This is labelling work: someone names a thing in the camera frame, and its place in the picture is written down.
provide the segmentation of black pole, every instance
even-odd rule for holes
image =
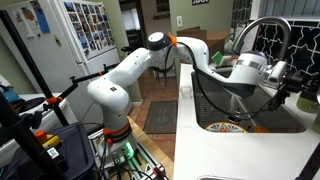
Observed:
[[[308,162],[306,163],[299,177],[297,177],[296,180],[313,179],[313,177],[317,174],[319,168],[320,168],[320,143],[318,144],[316,149],[313,151]]]
[[[23,40],[21,39],[17,29],[15,28],[14,24],[12,23],[7,11],[1,10],[0,11],[0,18],[7,28],[11,38],[13,39],[14,43],[16,44],[17,48],[19,49],[22,57],[24,58],[25,62],[27,63],[30,71],[32,72],[33,76],[35,77],[36,81],[38,82],[43,94],[46,96],[47,99],[53,97],[47,83],[43,79],[37,65],[35,64],[32,56],[30,55],[26,45],[24,44]],[[69,125],[66,117],[62,113],[59,105],[54,105],[53,110],[56,113],[58,119],[60,120],[63,126]]]
[[[46,177],[67,179],[2,93],[0,93],[0,123],[4,128],[10,128],[10,135],[47,175]]]

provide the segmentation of light switch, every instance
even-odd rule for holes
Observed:
[[[177,16],[177,27],[182,26],[182,16]]]

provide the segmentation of refrigerator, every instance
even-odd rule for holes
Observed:
[[[103,3],[81,0],[30,0],[0,7],[10,15],[19,35],[53,93],[72,85],[70,77],[120,63]],[[0,34],[38,93],[38,83],[0,20]],[[102,123],[99,105],[87,94],[90,81],[67,99],[78,121]],[[130,101],[126,112],[132,106]]]

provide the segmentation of faucet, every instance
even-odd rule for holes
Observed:
[[[240,33],[240,35],[238,36],[238,38],[236,39],[236,41],[234,42],[234,44],[232,46],[232,51],[235,52],[236,54],[240,54],[241,47],[244,43],[244,38],[250,32],[250,30],[257,25],[260,25],[260,24],[266,23],[266,22],[275,23],[275,24],[279,25],[283,30],[283,41],[282,41],[282,46],[281,46],[278,60],[284,61],[286,53],[287,53],[288,45],[290,42],[291,27],[290,27],[288,21],[285,20],[283,17],[266,16],[266,17],[262,17],[262,18],[259,18],[255,21],[253,21]]]

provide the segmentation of white countertop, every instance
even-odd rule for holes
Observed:
[[[181,64],[178,122],[173,179],[197,179],[212,175],[234,179],[290,179],[299,176],[320,141],[312,129],[316,113],[296,108],[297,94],[286,106],[301,119],[302,133],[212,133],[196,122],[190,73],[192,66]]]

